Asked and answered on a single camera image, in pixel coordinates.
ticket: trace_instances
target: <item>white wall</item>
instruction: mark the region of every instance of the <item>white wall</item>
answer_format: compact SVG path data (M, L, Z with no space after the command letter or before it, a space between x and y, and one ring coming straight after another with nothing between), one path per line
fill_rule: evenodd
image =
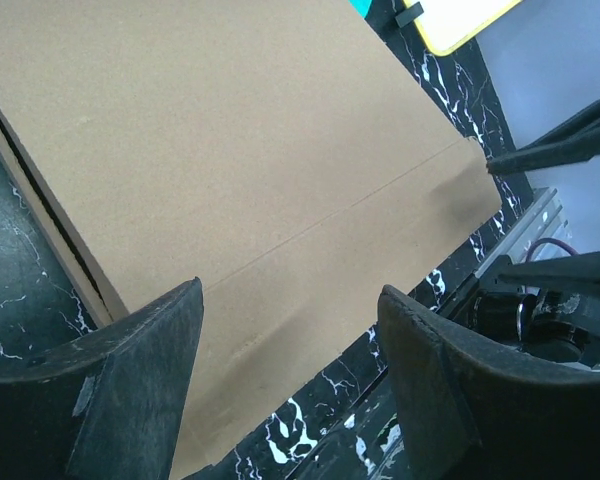
M478 42L518 147L600 98L600 0L525 0ZM600 157L528 176L558 188L574 247L600 250Z

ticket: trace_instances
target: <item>teal object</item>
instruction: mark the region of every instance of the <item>teal object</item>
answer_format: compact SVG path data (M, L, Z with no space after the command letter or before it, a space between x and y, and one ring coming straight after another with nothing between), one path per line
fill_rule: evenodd
M372 0L349 0L351 2L351 5L353 5L355 7L356 10L358 10L358 13L360 15L362 15L363 17L367 16L367 13L369 13L369 8L371 8L371 1Z

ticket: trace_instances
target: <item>cardboard sheet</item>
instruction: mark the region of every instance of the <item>cardboard sheet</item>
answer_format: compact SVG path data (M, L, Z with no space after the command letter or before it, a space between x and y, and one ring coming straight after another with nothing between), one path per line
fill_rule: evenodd
M202 279L174 478L500 205L476 142L346 1L0 2L0 121L114 320Z

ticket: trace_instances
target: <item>crease line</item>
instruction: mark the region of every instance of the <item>crease line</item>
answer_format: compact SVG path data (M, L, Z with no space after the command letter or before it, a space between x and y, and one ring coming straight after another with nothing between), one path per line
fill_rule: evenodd
M426 160L423 160L422 162L420 162L419 164L409 168L408 170L406 170L404 173L401 173L400 175L398 175L397 177L395 177L393 180L385 183L384 185L381 185L380 187L376 188L375 190L371 191L370 193L368 193L367 195L365 195L364 197L356 200L355 202L353 202L351 205L338 209L332 213L330 213L329 215L326 215L325 217L321 218L320 220L317 220L316 222L314 222L313 224L309 225L308 227L304 228L302 231L296 233L295 235L292 235L291 237L287 238L286 240L282 241L281 243L277 244L275 247L270 248L269 250L267 250L266 252L258 255L256 258L254 258L253 260L251 260L250 262L246 263L245 265L243 265L242 267L236 269L235 271L231 272L229 275L227 275L226 277L224 277L222 280L218 280L217 282L215 282L214 284L210 285L207 288L208 292L213 291L218 285L220 285L221 283L226 282L227 280L231 279L232 277L238 275L239 273L243 272L244 270L246 270L247 268L251 267L253 264L255 264L256 262L260 261L261 259L263 259L264 257L272 254L273 252L275 252L276 250L284 247L287 243L292 242L293 240L295 240L298 237L301 237L303 235L305 235L307 232L309 232L310 230L313 230L314 228L316 228L318 225L326 222L327 220L329 220L332 217L335 217L337 215L340 215L343 212L346 212L347 210L350 210L352 208L354 208L355 206L359 205L360 203L364 202L365 200L367 200L368 198L376 195L377 193L379 193L380 191L384 190L385 188L387 188L388 186L398 182L399 180L401 180L402 178L404 178L406 175L414 172L415 170L417 170L418 168L426 165L427 163L429 163L431 160L434 160L435 158L439 157L440 155L444 154L445 152L447 152L448 150L450 150L451 148L455 147L456 145L458 145L461 142L466 142L468 139L466 137L460 138L455 142L452 142L451 144L447 145L446 147L444 147L442 150L440 150L439 152L437 152L435 155L430 156L429 158L427 158Z

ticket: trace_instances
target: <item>wire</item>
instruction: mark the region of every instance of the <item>wire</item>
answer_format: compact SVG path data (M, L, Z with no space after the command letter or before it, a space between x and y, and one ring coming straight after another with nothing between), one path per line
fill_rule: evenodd
M578 252L575 248L573 248L568 243L563 242L562 240L558 240L557 238L539 238L529 246L529 250L527 250L527 255L524 257L525 263L530 262L536 250L540 246L546 245L547 243L555 245L556 247L560 247L571 256L578 255Z

